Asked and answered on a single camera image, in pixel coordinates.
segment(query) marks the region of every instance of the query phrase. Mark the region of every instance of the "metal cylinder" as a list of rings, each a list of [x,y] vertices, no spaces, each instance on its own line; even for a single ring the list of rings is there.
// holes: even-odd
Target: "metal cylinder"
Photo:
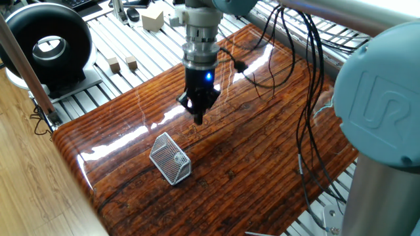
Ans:
[[[360,155],[341,236],[410,236],[420,219],[420,174]]]
[[[372,37],[416,17],[349,0],[278,0],[285,6],[331,20]]]

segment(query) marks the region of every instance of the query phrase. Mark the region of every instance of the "metal bracket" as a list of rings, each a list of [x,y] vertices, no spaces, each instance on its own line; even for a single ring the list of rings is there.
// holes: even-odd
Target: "metal bracket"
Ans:
[[[52,113],[47,115],[47,118],[54,124],[56,127],[60,126],[63,122],[58,116],[57,111],[53,111]]]
[[[340,205],[340,207],[342,211],[340,211],[337,205],[327,205],[324,207],[324,226],[329,228],[329,232],[325,233],[326,236],[336,236],[340,234],[344,219],[341,212],[344,212],[344,206]]]

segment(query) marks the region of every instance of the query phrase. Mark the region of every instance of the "metal mesh box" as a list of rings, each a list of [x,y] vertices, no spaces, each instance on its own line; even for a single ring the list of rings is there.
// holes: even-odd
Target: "metal mesh box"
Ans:
[[[150,152],[150,160],[171,185],[179,183],[191,174],[191,160],[166,132],[156,138]]]

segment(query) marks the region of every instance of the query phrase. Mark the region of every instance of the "wooden block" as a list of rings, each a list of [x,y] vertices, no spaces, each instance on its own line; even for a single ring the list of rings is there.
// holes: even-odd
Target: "wooden block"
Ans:
[[[129,56],[129,57],[125,58],[125,61],[129,65],[129,68],[131,70],[136,70],[137,69],[137,61],[136,61],[136,58],[134,56]]]
[[[153,32],[158,32],[163,24],[163,11],[158,7],[149,7],[142,15],[143,28]]]
[[[121,70],[117,58],[108,59],[108,63],[111,67],[112,73],[118,73]]]

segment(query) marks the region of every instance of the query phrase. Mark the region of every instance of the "wooden table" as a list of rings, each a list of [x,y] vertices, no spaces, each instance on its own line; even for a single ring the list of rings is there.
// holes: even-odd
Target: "wooden table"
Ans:
[[[260,35],[247,26],[231,39],[249,46]],[[221,45],[234,50],[235,57],[245,55],[258,82],[272,83],[270,45],[248,55],[226,41]],[[63,125],[53,140],[110,235],[279,235],[306,208],[295,130],[308,70],[306,62],[298,60],[293,77],[274,97],[272,90],[259,89],[262,99],[252,84],[234,74],[230,63],[221,64],[215,85],[222,94],[202,126],[175,101],[184,89],[184,68],[177,65]],[[290,64],[290,50],[276,43],[272,71],[282,71],[277,83]],[[332,109],[316,123],[320,153],[336,178],[357,151],[342,135]],[[192,160],[191,176],[176,186],[169,185],[149,159],[163,132]],[[308,140],[304,146],[310,163]],[[317,161],[314,170],[326,186]],[[313,181],[307,189],[311,199],[321,193]]]

